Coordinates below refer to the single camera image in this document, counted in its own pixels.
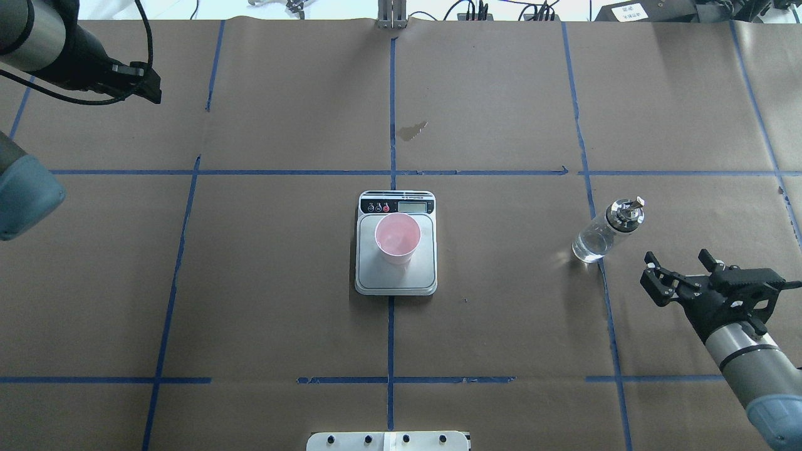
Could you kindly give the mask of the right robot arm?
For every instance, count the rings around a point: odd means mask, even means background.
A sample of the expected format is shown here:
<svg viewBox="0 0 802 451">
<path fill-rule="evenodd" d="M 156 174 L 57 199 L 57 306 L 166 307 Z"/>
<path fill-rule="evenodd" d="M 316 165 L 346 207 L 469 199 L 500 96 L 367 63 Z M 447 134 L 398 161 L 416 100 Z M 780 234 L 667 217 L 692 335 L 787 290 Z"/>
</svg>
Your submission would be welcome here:
<svg viewBox="0 0 802 451">
<path fill-rule="evenodd" d="M 727 265 L 701 249 L 705 274 L 644 257 L 640 284 L 657 306 L 678 303 L 751 425 L 773 450 L 801 448 L 801 375 L 768 331 L 779 295 L 800 288 L 774 269 Z"/>
</svg>

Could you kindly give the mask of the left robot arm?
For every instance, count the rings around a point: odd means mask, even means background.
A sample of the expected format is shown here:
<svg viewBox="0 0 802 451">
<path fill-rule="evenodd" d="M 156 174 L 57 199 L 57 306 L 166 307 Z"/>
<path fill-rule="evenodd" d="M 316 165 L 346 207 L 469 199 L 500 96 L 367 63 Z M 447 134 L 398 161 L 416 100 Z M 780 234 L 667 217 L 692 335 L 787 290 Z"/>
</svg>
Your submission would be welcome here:
<svg viewBox="0 0 802 451">
<path fill-rule="evenodd" d="M 128 62 L 112 57 L 82 23 L 80 1 L 3 1 L 2 78 L 23 86 L 11 131 L 2 132 L 2 240 L 28 234 L 66 200 L 68 191 L 54 171 L 25 149 L 22 117 L 35 95 L 48 98 L 55 112 L 38 120 L 44 143 L 56 132 L 91 128 L 91 120 L 69 116 L 76 110 L 119 105 L 140 98 L 163 100 L 155 69 L 155 35 L 143 1 L 134 1 L 142 25 L 145 55 Z"/>
</svg>

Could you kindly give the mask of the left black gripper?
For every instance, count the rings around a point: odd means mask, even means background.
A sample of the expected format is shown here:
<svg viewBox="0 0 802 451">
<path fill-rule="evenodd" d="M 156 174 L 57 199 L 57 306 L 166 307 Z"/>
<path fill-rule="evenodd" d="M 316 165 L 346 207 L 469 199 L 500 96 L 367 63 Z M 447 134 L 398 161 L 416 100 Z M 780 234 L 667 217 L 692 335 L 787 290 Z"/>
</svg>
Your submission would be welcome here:
<svg viewBox="0 0 802 451">
<path fill-rule="evenodd" d="M 60 55 L 60 87 L 72 91 L 92 91 L 112 97 L 128 93 L 160 105 L 160 75 L 143 61 L 123 64 L 109 57 L 94 34 L 72 26 Z"/>
</svg>

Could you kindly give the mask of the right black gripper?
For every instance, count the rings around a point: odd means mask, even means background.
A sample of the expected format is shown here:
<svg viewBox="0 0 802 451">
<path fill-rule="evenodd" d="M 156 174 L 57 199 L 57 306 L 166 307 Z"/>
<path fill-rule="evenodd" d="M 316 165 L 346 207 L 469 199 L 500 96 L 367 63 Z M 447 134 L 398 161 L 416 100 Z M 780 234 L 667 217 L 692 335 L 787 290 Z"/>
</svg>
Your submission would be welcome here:
<svg viewBox="0 0 802 451">
<path fill-rule="evenodd" d="M 656 306 L 680 300 L 699 339 L 709 339 L 715 330 L 733 323 L 747 323 L 756 336 L 768 333 L 787 281 L 773 269 L 731 269 L 702 248 L 698 260 L 707 276 L 688 277 L 659 263 L 652 251 L 644 256 L 645 269 L 639 283 Z"/>
</svg>

